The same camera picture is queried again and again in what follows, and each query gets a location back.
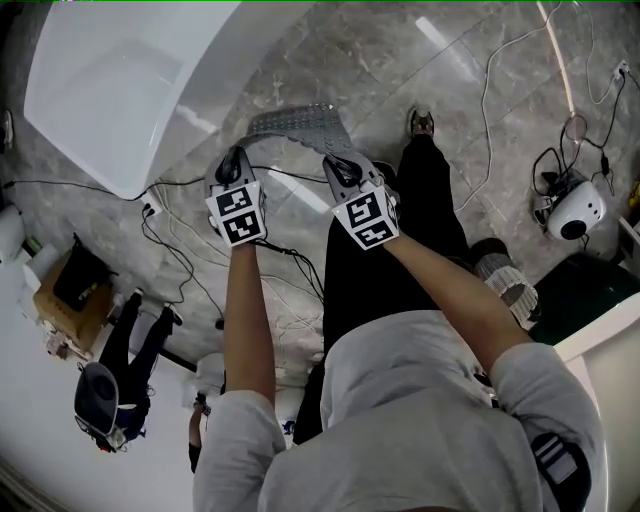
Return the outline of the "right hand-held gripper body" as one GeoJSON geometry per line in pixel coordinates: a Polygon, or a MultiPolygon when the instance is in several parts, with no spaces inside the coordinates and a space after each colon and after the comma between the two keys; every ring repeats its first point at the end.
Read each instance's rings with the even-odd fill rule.
{"type": "Polygon", "coordinates": [[[332,212],[347,234],[363,250],[399,236],[396,199],[382,178],[367,180],[332,212]]]}

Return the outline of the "person's black trousers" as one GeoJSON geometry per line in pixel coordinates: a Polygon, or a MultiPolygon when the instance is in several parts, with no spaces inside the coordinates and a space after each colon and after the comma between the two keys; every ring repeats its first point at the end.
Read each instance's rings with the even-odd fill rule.
{"type": "MultiPolygon", "coordinates": [[[[466,269],[469,245],[454,213],[450,166],[433,137],[410,137],[397,171],[386,170],[400,197],[400,230],[466,269]]],[[[436,311],[432,298],[381,246],[364,251],[338,220],[329,229],[324,283],[324,352],[352,330],[390,315],[436,311]]]]}

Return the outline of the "cardboard box with black bag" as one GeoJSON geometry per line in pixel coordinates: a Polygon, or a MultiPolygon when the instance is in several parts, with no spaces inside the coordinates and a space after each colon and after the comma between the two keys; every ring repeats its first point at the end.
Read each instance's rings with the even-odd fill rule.
{"type": "Polygon", "coordinates": [[[89,353],[113,307],[115,273],[79,237],[47,271],[33,300],[39,317],[89,353]]]}

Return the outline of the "white rounded device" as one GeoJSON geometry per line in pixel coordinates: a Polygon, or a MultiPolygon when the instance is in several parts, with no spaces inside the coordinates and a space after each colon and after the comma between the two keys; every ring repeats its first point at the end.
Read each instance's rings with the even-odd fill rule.
{"type": "Polygon", "coordinates": [[[546,232],[557,240],[578,240],[606,213],[606,202],[597,188],[591,181],[582,181],[554,206],[546,223],[546,232]]]}
{"type": "Polygon", "coordinates": [[[19,209],[8,205],[0,212],[0,265],[12,262],[25,239],[24,222],[19,209]]]}

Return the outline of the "person's left forearm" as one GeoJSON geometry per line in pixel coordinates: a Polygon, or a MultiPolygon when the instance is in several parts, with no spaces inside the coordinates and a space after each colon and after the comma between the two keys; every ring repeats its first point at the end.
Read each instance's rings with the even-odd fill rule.
{"type": "Polygon", "coordinates": [[[224,364],[228,391],[253,391],[275,402],[274,346],[252,244],[238,245],[231,251],[224,364]]]}

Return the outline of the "person's grey sweatshirt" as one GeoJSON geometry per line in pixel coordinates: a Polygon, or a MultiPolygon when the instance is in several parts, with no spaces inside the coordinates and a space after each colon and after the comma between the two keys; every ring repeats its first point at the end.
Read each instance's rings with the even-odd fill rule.
{"type": "Polygon", "coordinates": [[[227,391],[212,406],[194,512],[581,511],[604,463],[584,387],[554,348],[529,342],[495,362],[489,399],[469,356],[438,311],[356,328],[327,356],[320,433],[294,447],[265,397],[227,391]],[[583,469],[559,485],[531,449],[545,433],[582,452],[583,469]]]}

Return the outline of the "grey perforated bath mat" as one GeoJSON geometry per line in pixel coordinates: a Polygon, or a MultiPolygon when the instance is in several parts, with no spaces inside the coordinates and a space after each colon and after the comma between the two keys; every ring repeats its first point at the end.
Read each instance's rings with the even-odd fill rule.
{"type": "Polygon", "coordinates": [[[246,135],[236,143],[248,148],[268,138],[286,138],[322,155],[357,154],[338,110],[328,103],[287,107],[255,116],[246,135]]]}

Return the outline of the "person's right forearm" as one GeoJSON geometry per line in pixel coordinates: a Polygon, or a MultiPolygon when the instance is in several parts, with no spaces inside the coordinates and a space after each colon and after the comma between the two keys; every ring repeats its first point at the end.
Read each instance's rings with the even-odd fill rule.
{"type": "Polygon", "coordinates": [[[405,234],[384,248],[431,297],[484,370],[509,349],[531,341],[500,297],[467,270],[405,234]]]}

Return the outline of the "white bathtub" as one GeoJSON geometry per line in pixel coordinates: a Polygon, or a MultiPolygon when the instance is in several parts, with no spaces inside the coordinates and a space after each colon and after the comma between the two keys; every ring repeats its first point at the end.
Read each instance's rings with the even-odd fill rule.
{"type": "Polygon", "coordinates": [[[60,2],[31,63],[25,118],[131,199],[222,126],[236,2],[60,2]]]}

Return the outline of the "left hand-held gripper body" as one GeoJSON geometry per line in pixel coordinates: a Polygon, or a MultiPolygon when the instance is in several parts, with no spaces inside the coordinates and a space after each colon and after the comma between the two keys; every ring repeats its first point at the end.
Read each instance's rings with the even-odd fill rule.
{"type": "Polygon", "coordinates": [[[261,183],[251,174],[231,185],[219,183],[213,175],[205,181],[205,203],[209,223],[229,248],[265,236],[261,183]]]}

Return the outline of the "person's right shoe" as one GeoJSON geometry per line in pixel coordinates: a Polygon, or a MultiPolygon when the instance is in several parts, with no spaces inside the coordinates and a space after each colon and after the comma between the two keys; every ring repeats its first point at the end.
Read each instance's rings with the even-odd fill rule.
{"type": "Polygon", "coordinates": [[[429,111],[423,112],[418,108],[413,108],[408,114],[408,133],[411,138],[420,135],[433,137],[434,119],[429,111]]]}

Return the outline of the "dark green glossy box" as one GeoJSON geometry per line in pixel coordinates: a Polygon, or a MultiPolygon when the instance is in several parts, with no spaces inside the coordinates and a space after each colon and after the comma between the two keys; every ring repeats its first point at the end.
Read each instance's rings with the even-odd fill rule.
{"type": "Polygon", "coordinates": [[[555,346],[640,292],[640,278],[587,254],[574,253],[536,285],[540,315],[530,337],[555,346]]]}

